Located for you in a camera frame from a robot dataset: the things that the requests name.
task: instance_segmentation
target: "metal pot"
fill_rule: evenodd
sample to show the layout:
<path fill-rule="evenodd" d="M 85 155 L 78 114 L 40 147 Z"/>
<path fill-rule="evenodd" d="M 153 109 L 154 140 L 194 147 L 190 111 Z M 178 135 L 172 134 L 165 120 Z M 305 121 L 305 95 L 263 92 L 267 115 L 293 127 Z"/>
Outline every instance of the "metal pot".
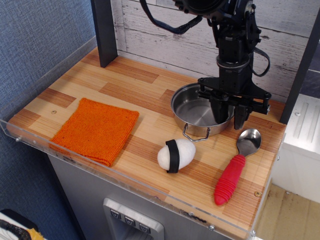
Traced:
<path fill-rule="evenodd" d="M 229 125 L 234 116 L 234 107 L 229 106 L 227 120 L 217 124 L 210 101 L 199 97 L 199 90 L 200 85 L 192 83 L 177 90 L 171 99 L 174 119 L 183 130 L 183 135 L 192 142 L 207 140 L 209 136 L 219 134 Z M 192 139 L 186 133 L 204 138 Z"/>

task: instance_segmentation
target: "black strap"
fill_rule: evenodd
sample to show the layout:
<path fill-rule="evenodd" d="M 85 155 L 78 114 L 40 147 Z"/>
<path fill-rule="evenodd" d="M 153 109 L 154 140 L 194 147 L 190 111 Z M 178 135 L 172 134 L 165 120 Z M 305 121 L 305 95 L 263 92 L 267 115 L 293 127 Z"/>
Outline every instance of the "black strap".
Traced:
<path fill-rule="evenodd" d="M 176 174 L 179 170 L 180 156 L 176 140 L 166 141 L 165 144 L 169 148 L 170 168 L 166 171 L 168 174 Z"/>
<path fill-rule="evenodd" d="M 193 26 L 197 25 L 202 20 L 202 16 L 199 15 L 184 25 L 181 25 L 179 27 L 172 27 L 162 21 L 154 19 L 154 17 L 152 16 L 152 14 L 148 8 L 146 0 L 140 0 L 140 4 L 141 4 L 145 14 L 148 16 L 148 18 L 150 19 L 150 21 L 154 25 L 156 25 L 159 28 L 165 29 L 173 34 L 179 34 L 179 35 L 184 34 L 186 31 L 189 30 L 189 28 L 192 28 Z"/>
<path fill-rule="evenodd" d="M 254 48 L 253 51 L 257 54 L 260 54 L 261 56 L 265 57 L 267 60 L 268 60 L 268 66 L 266 67 L 266 69 L 264 70 L 263 73 L 261 74 L 258 74 L 255 72 L 255 70 L 251 67 L 251 71 L 254 75 L 258 76 L 258 77 L 263 77 L 264 75 L 267 74 L 267 72 L 269 71 L 270 69 L 270 58 L 268 56 L 268 54 L 266 54 L 264 51 L 260 50 L 259 48 Z"/>

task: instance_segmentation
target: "metal spoon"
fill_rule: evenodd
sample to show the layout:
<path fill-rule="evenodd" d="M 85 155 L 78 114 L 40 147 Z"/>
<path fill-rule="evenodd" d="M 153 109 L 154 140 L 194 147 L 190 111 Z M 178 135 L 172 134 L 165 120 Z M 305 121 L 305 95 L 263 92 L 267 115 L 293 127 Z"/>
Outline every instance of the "metal spoon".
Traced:
<path fill-rule="evenodd" d="M 214 202 L 222 205 L 234 193 L 242 169 L 246 164 L 246 156 L 254 154 L 261 145 L 261 134 L 257 129 L 247 129 L 239 136 L 236 146 L 239 154 L 234 156 L 226 166 L 214 190 Z"/>

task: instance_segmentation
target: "spoon bowl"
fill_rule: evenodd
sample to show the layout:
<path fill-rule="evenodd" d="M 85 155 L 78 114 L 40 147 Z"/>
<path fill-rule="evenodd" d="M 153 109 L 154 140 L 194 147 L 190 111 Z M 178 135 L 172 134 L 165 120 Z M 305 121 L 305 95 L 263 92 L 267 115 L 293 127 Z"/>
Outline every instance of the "spoon bowl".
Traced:
<path fill-rule="evenodd" d="M 239 154 L 248 156 L 254 154 L 261 145 L 261 134 L 257 129 L 250 128 L 245 130 L 239 136 L 236 147 L 238 148 Z"/>

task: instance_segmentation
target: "button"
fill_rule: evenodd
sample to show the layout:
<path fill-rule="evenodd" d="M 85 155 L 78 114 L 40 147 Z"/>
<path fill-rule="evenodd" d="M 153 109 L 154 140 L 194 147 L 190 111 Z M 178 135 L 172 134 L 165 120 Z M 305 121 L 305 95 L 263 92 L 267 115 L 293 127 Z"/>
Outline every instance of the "button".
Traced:
<path fill-rule="evenodd" d="M 139 223 L 139 228 L 142 232 L 146 233 L 146 234 L 150 234 L 150 228 L 145 226 L 145 225 L 142 225 L 141 223 Z"/>
<path fill-rule="evenodd" d="M 111 215 L 116 218 L 116 219 L 121 219 L 121 215 L 119 212 L 115 211 L 115 210 L 112 210 L 110 209 L 110 212 L 111 212 Z"/>
<path fill-rule="evenodd" d="M 131 219 L 131 218 L 129 218 L 129 217 L 124 216 L 124 220 L 125 220 L 126 224 L 129 224 L 129 225 L 132 226 L 132 227 L 135 227 L 135 226 L 136 226 L 135 220 L 133 220 L 133 219 Z"/>

